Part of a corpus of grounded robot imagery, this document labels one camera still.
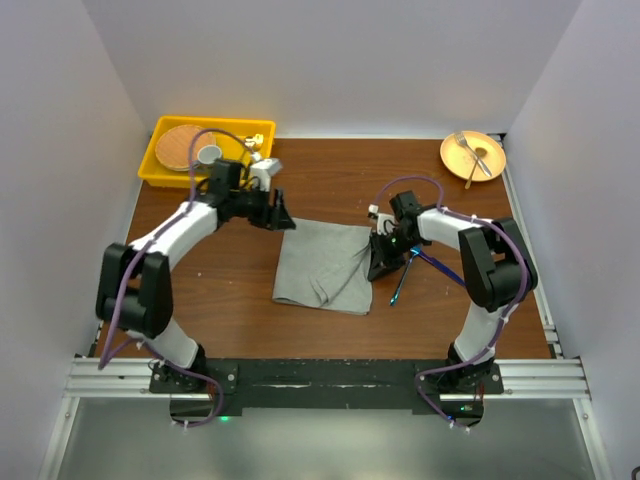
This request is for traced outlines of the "grey cloth napkin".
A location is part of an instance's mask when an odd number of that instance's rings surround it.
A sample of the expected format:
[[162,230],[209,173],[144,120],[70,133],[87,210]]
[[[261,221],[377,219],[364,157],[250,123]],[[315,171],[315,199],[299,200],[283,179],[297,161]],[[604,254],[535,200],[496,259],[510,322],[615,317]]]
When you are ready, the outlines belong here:
[[273,286],[277,303],[353,315],[369,313],[373,299],[365,226],[297,218],[284,233]]

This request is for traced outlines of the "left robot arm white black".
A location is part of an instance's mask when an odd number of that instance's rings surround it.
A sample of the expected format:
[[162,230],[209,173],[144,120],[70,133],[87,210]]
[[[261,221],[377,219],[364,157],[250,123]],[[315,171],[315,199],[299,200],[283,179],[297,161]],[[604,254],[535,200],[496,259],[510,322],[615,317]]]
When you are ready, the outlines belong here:
[[275,158],[249,167],[218,160],[207,179],[192,184],[187,200],[167,220],[129,244],[106,248],[95,307],[97,317],[108,325],[101,367],[115,356],[114,337],[123,331],[174,365],[171,378],[183,391],[196,392],[205,385],[203,350],[174,317],[172,270],[234,218],[271,231],[294,228],[283,192],[272,186],[281,168]]

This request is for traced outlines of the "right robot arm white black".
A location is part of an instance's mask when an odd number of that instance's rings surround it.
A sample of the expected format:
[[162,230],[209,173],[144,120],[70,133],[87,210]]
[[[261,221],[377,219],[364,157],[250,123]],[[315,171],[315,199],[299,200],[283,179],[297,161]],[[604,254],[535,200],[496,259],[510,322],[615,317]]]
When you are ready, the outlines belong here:
[[437,242],[460,254],[463,281],[471,299],[463,328],[450,345],[444,366],[422,376],[445,374],[448,386],[469,392],[481,380],[479,366],[495,358],[495,345],[509,316],[535,289],[537,272],[517,223],[455,212],[440,204],[423,206],[411,191],[390,201],[391,215],[372,204],[376,222],[369,236],[371,282],[399,270],[413,247]]

